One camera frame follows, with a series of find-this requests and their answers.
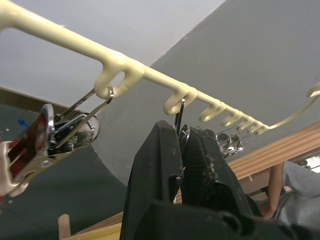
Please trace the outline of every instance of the gray shirt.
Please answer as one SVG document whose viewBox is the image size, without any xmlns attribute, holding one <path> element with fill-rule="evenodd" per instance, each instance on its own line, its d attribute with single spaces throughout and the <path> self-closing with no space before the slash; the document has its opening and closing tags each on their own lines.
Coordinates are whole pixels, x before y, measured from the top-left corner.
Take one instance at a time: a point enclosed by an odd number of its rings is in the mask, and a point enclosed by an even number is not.
<svg viewBox="0 0 320 240">
<path fill-rule="evenodd" d="M 319 230 L 320 174 L 285 161 L 282 179 L 282 185 L 290 186 L 293 191 L 281 196 L 275 220 Z"/>
</svg>

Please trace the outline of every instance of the cream plastic hanger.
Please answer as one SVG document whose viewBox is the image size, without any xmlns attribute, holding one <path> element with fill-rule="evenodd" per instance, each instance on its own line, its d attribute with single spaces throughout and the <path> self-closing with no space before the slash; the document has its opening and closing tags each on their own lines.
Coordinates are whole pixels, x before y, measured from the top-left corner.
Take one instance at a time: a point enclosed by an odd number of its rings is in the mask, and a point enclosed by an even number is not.
<svg viewBox="0 0 320 240">
<path fill-rule="evenodd" d="M 8 0 L 0 0 L 0 31 L 10 27 L 100 61 L 103 68 L 94 84 L 94 91 L 98 97 L 104 100 L 107 100 L 109 97 L 108 84 L 120 72 L 124 72 L 125 77 L 119 85 L 113 88 L 114 98 L 125 94 L 141 78 L 172 89 L 173 95 L 164 104 L 163 108 L 164 112 L 168 115 L 173 115 L 180 111 L 180 101 L 183 98 L 185 99 L 184 107 L 187 107 L 192 101 L 198 99 L 209 105 L 200 114 L 200 121 L 208 122 L 223 111 L 227 111 L 230 115 L 222 121 L 221 125 L 223 127 L 228 127 L 242 119 L 238 125 L 238 131 L 248 128 L 249 132 L 255 132 L 260 135 L 267 130 L 275 129 L 296 119 L 320 98 L 320 83 L 317 83 L 307 94 L 308 97 L 312 97 L 313 99 L 305 108 L 274 125 L 268 126 L 238 109 L 198 91 L 194 87 L 145 66 L 141 62 L 127 57 L 118 51 L 91 41 Z"/>
</svg>

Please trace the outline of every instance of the wooden stick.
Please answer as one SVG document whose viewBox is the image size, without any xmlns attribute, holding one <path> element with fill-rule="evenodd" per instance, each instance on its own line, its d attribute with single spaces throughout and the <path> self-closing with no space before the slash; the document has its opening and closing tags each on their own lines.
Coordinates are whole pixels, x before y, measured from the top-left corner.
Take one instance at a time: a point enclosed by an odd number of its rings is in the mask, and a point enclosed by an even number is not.
<svg viewBox="0 0 320 240">
<path fill-rule="evenodd" d="M 63 214 L 58 218 L 59 240 L 71 236 L 70 218 L 68 214 Z"/>
</svg>

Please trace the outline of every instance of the person's arm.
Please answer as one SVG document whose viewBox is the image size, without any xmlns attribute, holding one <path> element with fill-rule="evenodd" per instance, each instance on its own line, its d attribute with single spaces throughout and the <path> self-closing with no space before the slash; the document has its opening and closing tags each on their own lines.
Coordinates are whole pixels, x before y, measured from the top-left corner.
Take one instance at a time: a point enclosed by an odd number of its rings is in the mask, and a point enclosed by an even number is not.
<svg viewBox="0 0 320 240">
<path fill-rule="evenodd" d="M 278 208 L 281 189 L 283 187 L 283 167 L 284 163 L 282 162 L 270 168 L 268 206 L 261 209 L 261 213 L 266 219 L 271 219 Z"/>
</svg>

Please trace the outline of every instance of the white ceiling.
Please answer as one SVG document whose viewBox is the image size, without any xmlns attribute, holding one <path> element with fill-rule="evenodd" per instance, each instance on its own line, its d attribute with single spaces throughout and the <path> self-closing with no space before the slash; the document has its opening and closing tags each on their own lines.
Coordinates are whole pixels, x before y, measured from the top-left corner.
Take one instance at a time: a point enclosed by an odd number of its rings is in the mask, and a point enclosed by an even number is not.
<svg viewBox="0 0 320 240">
<path fill-rule="evenodd" d="M 13 2 L 149 66 L 224 0 Z M 0 87 L 70 106 L 92 89 L 100 69 L 95 60 L 16 29 L 0 35 Z M 98 102 L 80 109 L 90 111 Z"/>
</svg>

